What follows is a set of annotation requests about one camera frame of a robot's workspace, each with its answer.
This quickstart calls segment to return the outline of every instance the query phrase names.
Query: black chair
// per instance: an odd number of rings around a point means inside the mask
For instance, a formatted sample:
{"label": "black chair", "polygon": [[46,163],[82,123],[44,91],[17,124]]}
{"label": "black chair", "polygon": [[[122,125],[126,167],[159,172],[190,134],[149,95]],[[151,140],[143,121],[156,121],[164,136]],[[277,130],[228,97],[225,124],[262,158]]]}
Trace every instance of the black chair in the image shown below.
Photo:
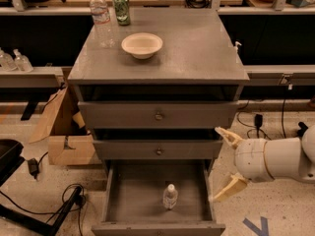
{"label": "black chair", "polygon": [[[22,150],[22,144],[15,140],[0,140],[0,187],[25,161],[25,159],[21,157]],[[64,203],[58,217],[52,225],[8,209],[2,205],[0,205],[0,216],[41,235],[55,235],[71,210],[72,205],[80,201],[81,191],[82,188],[80,186],[75,188],[69,200]]]}

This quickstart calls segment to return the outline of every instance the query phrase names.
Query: drawer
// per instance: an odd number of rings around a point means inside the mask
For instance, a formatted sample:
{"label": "drawer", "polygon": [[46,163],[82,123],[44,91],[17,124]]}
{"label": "drawer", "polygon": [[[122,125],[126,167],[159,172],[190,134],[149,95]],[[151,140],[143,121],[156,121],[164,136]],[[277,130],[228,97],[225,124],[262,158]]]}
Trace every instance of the drawer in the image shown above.
{"label": "drawer", "polygon": [[88,129],[230,127],[236,102],[107,103],[80,102]]}
{"label": "drawer", "polygon": [[213,129],[95,130],[98,158],[209,159],[217,158],[221,140]]}
{"label": "drawer", "polygon": [[[172,210],[162,205],[168,184],[178,190]],[[219,236],[208,196],[208,173],[202,160],[113,160],[107,181],[102,222],[95,235]]]}

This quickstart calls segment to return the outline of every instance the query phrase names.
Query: box flap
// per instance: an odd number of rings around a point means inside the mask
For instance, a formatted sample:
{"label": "box flap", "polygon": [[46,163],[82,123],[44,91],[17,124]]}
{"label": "box flap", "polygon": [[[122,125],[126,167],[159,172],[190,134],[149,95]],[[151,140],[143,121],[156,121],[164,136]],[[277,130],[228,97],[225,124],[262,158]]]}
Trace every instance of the box flap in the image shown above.
{"label": "box flap", "polygon": [[39,142],[51,134],[51,130],[54,126],[67,90],[67,88],[64,88],[49,97],[49,100],[47,101],[48,104],[45,106],[44,111],[42,112],[33,133],[31,134],[29,140],[30,144]]}

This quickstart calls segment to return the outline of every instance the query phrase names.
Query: cardboard box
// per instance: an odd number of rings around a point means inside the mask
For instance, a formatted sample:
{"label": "cardboard box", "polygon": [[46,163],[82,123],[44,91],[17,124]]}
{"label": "cardboard box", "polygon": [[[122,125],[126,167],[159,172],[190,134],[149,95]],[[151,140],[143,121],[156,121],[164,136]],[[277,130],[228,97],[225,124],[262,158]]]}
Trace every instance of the cardboard box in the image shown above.
{"label": "cardboard box", "polygon": [[78,112],[68,88],[50,96],[29,143],[48,138],[49,163],[53,165],[101,164],[92,135],[82,135],[72,116]]}

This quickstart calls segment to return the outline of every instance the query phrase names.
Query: white bowl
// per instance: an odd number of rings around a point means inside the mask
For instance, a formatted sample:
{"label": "white bowl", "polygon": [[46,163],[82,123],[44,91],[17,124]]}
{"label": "white bowl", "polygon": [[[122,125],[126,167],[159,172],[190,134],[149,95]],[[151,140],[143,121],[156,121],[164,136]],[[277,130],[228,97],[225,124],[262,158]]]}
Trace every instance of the white bowl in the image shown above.
{"label": "white bowl", "polygon": [[121,43],[121,47],[137,59],[148,59],[158,52],[163,41],[157,35],[150,33],[135,33],[128,35]]}

